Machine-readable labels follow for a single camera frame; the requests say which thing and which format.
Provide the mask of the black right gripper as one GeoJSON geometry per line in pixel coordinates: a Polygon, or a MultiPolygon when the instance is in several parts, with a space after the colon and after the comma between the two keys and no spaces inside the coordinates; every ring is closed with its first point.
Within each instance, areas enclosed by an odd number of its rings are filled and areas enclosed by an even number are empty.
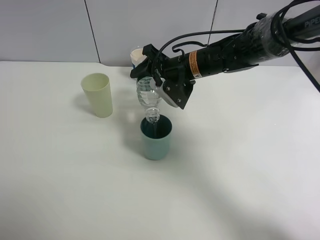
{"type": "Polygon", "coordinates": [[[192,51],[184,56],[170,58],[162,52],[155,63],[155,70],[152,73],[152,65],[156,60],[159,50],[152,44],[145,45],[142,54],[147,58],[133,68],[130,78],[144,78],[159,76],[163,81],[173,83],[195,83],[196,79],[190,67],[190,55],[197,55],[197,51],[192,51]]]}

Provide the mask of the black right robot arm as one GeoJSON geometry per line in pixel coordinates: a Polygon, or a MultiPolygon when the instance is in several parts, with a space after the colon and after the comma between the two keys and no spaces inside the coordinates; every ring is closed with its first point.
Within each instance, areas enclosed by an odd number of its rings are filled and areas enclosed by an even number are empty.
{"type": "Polygon", "coordinates": [[[320,84],[298,57],[298,52],[318,52],[319,47],[310,47],[320,41],[320,7],[316,6],[294,18],[287,18],[287,12],[304,4],[294,0],[272,15],[260,13],[257,21],[246,29],[229,30],[229,36],[211,43],[178,40],[210,35],[211,31],[184,34],[156,49],[152,44],[143,47],[146,57],[130,73],[131,78],[150,77],[159,87],[163,80],[168,83],[192,84],[196,79],[248,70],[262,62],[282,58],[288,54],[312,84],[320,84]]]}

